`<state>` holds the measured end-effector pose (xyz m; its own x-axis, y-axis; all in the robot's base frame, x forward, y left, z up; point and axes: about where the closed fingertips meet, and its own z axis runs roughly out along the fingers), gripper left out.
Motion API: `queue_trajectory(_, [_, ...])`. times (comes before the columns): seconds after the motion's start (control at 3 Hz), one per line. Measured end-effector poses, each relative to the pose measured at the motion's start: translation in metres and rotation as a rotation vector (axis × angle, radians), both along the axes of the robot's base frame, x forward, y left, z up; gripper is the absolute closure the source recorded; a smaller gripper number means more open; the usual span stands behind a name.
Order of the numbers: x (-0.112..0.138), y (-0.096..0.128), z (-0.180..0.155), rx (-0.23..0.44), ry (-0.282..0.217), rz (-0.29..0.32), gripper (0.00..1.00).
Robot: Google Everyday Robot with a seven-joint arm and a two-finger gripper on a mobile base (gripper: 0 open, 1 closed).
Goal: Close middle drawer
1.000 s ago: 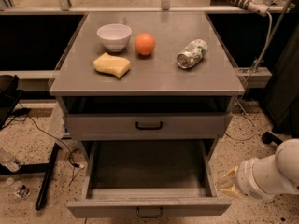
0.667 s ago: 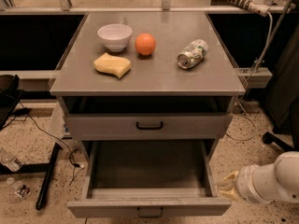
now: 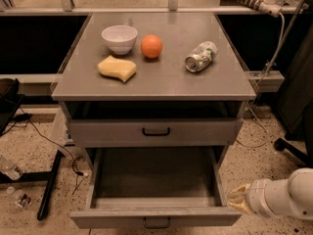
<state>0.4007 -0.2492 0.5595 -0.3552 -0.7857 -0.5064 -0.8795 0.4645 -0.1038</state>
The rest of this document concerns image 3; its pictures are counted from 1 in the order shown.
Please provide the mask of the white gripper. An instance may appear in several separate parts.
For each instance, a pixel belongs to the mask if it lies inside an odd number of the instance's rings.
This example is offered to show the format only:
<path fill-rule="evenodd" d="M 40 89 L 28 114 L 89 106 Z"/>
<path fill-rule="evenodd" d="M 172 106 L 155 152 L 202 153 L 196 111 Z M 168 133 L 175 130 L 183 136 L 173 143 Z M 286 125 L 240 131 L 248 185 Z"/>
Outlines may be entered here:
<path fill-rule="evenodd" d="M 272 211 L 267 205 L 265 198 L 265 188 L 268 184 L 268 179 L 254 180 L 250 186 L 244 184 L 235 190 L 232 190 L 227 198 L 234 202 L 228 202 L 228 205 L 238 212 L 253 215 L 256 214 L 262 218 L 270 218 L 273 216 Z"/>

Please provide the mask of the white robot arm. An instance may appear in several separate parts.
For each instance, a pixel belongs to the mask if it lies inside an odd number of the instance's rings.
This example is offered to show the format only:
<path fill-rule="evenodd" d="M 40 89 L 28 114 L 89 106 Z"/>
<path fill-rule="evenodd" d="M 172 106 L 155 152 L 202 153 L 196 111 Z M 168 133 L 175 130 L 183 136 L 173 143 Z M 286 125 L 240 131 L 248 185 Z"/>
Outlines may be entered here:
<path fill-rule="evenodd" d="M 235 210 L 262 218 L 313 220 L 313 169 L 297 169 L 288 179 L 256 179 L 231 191 L 227 200 Z"/>

